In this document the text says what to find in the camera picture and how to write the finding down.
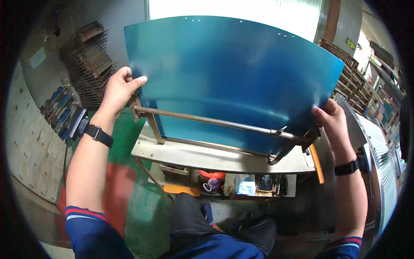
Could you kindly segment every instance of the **red floor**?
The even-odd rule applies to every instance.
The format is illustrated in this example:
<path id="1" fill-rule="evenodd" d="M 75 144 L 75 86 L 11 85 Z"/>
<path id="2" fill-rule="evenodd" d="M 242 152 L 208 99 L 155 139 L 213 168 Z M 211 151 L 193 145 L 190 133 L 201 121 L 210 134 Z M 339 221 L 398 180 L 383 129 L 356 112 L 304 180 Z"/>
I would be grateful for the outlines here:
<path id="1" fill-rule="evenodd" d="M 112 226 L 124 234 L 128 204 L 134 188 L 137 171 L 108 162 L 106 166 L 106 181 L 103 191 L 103 210 Z M 66 188 L 62 185 L 58 201 L 58 208 L 64 212 L 66 208 Z"/>

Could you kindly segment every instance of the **blue sheet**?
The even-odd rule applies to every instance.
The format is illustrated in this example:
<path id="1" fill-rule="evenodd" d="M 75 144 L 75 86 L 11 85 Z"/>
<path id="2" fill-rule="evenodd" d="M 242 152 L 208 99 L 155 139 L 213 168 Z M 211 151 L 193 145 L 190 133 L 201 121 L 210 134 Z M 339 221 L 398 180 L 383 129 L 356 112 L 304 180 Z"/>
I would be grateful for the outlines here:
<path id="1" fill-rule="evenodd" d="M 124 28 L 144 107 L 304 135 L 344 63 L 297 35 L 265 24 L 216 16 L 150 20 Z M 162 136 L 277 155 L 285 139 L 198 121 L 158 116 Z"/>

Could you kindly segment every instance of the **shoe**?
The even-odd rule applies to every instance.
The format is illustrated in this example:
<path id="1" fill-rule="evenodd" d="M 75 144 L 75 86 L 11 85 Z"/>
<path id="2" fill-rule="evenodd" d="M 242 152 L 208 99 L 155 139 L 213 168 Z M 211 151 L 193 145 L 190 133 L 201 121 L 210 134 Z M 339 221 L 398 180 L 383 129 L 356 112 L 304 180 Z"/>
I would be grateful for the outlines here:
<path id="1" fill-rule="evenodd" d="M 205 202 L 201 204 L 201 213 L 203 213 L 204 218 L 207 216 L 207 223 L 211 224 L 213 222 L 213 212 L 210 203 Z"/>
<path id="2" fill-rule="evenodd" d="M 244 225 L 248 225 L 249 222 L 251 222 L 253 219 L 253 213 L 251 211 L 246 211 L 245 213 L 243 213 L 241 215 L 241 217 L 234 223 L 232 223 L 229 228 L 228 231 L 229 233 L 237 233 L 241 230 L 241 227 Z"/>

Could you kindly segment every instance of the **leg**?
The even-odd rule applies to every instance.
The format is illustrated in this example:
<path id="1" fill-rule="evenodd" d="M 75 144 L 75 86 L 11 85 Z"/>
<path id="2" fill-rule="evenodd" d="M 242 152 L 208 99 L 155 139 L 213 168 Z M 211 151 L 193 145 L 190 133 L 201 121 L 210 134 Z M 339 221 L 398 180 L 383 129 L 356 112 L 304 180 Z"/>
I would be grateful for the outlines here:
<path id="1" fill-rule="evenodd" d="M 198 238 L 219 234 L 201 213 L 201 204 L 187 193 L 177 195 L 171 210 L 170 250 L 179 251 Z"/>
<path id="2" fill-rule="evenodd" d="M 273 248 L 276 235 L 276 221 L 274 218 L 263 216 L 233 236 L 252 243 L 260 248 L 265 255 L 268 255 Z"/>

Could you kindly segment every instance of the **black wristwatch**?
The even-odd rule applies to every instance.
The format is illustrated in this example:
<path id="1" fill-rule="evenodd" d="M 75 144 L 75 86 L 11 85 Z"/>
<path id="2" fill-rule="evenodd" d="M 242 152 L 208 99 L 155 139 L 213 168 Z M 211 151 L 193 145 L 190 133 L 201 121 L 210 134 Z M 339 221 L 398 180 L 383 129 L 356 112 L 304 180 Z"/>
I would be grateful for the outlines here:
<path id="1" fill-rule="evenodd" d="M 92 137 L 94 141 L 99 141 L 108 146 L 109 148 L 112 147 L 113 138 L 102 131 L 100 127 L 96 127 L 95 125 L 88 124 L 85 128 L 84 133 L 88 134 Z"/>
<path id="2" fill-rule="evenodd" d="M 359 169 L 358 160 L 354 160 L 345 165 L 335 166 L 335 175 L 348 175 L 355 173 Z"/>

